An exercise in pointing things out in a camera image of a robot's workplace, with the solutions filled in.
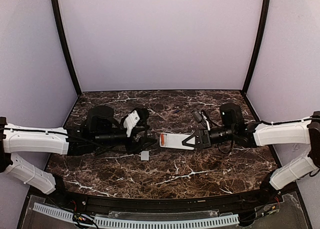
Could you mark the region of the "white remote control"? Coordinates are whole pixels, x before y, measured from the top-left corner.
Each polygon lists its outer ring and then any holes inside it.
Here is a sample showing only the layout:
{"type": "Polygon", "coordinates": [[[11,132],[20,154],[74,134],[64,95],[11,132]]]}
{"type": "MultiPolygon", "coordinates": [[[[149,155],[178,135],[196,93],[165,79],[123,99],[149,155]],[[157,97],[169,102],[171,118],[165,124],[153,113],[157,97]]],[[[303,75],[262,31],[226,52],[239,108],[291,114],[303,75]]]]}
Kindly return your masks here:
{"type": "Polygon", "coordinates": [[[178,134],[178,133],[162,133],[164,134],[164,146],[161,146],[159,136],[159,146],[161,148],[178,149],[183,150],[182,140],[190,136],[190,134],[178,134]]]}

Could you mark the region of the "white battery cover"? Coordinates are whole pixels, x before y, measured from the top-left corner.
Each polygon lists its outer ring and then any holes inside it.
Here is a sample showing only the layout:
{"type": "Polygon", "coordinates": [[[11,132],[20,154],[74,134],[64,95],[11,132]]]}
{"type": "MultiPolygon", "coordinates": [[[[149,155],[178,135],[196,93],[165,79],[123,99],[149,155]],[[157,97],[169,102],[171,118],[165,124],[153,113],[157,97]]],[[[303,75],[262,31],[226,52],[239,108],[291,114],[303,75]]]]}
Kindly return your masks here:
{"type": "Polygon", "coordinates": [[[145,150],[140,153],[141,161],[149,161],[150,160],[150,152],[145,150]]]}

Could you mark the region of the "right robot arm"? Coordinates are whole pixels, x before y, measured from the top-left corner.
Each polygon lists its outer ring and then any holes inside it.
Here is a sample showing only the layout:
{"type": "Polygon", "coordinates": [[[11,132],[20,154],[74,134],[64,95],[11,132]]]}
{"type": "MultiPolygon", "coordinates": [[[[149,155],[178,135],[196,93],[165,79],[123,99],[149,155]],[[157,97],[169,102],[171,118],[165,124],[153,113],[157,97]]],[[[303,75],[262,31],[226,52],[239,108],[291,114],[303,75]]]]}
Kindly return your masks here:
{"type": "Polygon", "coordinates": [[[310,150],[290,163],[267,174],[259,187],[258,200],[266,204],[288,184],[306,175],[315,176],[320,171],[320,113],[302,119],[245,123],[241,107],[225,103],[219,107],[222,126],[195,131],[182,141],[182,145],[207,149],[230,141],[245,148],[279,144],[306,144],[310,150]]]}

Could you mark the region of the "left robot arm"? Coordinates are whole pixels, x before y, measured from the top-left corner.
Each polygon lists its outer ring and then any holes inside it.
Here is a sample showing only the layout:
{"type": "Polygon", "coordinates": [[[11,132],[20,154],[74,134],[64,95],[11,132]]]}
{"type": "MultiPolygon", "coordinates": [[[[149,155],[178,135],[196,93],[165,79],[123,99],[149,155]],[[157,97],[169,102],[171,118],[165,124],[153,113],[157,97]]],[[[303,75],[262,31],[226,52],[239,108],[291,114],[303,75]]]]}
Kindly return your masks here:
{"type": "Polygon", "coordinates": [[[45,172],[19,156],[19,152],[50,153],[65,156],[101,155],[105,152],[139,154],[154,145],[148,136],[146,108],[134,108],[121,121],[115,119],[113,108],[100,105],[89,109],[79,128],[22,127],[0,118],[0,171],[30,185],[43,194],[65,190],[63,179],[45,172]]]}

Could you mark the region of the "orange battery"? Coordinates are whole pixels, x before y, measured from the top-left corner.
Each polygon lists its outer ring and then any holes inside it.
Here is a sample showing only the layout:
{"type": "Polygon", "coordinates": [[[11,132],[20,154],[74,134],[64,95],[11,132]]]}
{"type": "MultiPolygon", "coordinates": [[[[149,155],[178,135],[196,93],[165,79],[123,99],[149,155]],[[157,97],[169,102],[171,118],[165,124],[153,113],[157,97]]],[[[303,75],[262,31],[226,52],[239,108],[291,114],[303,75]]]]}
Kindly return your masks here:
{"type": "Polygon", "coordinates": [[[160,146],[164,146],[165,145],[165,137],[164,137],[164,134],[161,133],[160,134],[160,146]]]}

